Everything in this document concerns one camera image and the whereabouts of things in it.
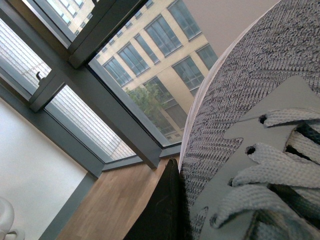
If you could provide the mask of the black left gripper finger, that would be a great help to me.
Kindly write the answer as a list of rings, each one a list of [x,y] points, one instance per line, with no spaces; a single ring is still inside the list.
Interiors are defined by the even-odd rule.
[[[178,162],[171,158],[145,207],[125,240],[180,240],[182,181]]]

